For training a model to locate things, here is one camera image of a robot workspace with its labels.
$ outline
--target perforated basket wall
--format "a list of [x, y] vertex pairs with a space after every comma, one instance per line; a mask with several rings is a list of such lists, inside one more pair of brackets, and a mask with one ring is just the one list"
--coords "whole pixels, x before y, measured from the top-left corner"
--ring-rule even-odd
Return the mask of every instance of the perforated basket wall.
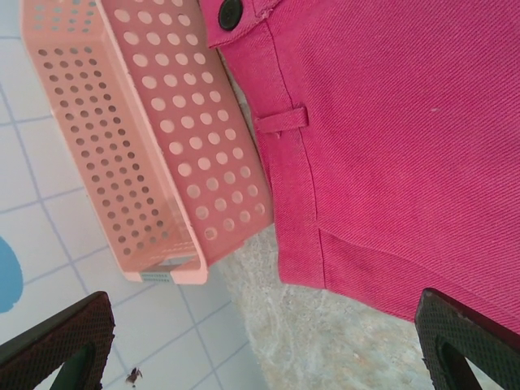
[[[22, 3], [25, 45], [122, 272], [205, 282], [272, 217], [197, 2]], [[172, 258], [189, 260], [161, 265]]]

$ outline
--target blue patch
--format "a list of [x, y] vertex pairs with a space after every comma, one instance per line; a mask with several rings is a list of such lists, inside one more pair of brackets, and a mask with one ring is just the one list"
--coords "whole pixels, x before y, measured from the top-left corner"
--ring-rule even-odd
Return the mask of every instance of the blue patch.
[[13, 249], [0, 237], [0, 313], [11, 310], [22, 296], [24, 277]]

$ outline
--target pink plastic basket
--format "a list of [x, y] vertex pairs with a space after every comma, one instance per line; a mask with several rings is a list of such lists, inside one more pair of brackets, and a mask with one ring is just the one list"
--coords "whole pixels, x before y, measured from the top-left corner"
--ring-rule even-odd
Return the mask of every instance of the pink plastic basket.
[[204, 283], [272, 217], [197, 3], [22, 3], [25, 45], [122, 272]]

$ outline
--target pink pants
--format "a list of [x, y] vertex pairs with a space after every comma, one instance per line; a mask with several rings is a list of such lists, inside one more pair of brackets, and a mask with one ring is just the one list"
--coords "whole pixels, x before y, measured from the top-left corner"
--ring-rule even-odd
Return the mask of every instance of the pink pants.
[[520, 2], [202, 0], [253, 112], [282, 281], [520, 332]]

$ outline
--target small insect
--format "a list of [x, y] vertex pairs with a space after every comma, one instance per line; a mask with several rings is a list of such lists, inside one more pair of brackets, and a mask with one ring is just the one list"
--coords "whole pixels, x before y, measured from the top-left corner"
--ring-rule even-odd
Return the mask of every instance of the small insect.
[[125, 382], [127, 384], [132, 384], [132, 388], [136, 388], [136, 381], [138, 377], [142, 378], [143, 374], [141, 373], [141, 370], [139, 370], [137, 367], [134, 367], [132, 372], [127, 376]]

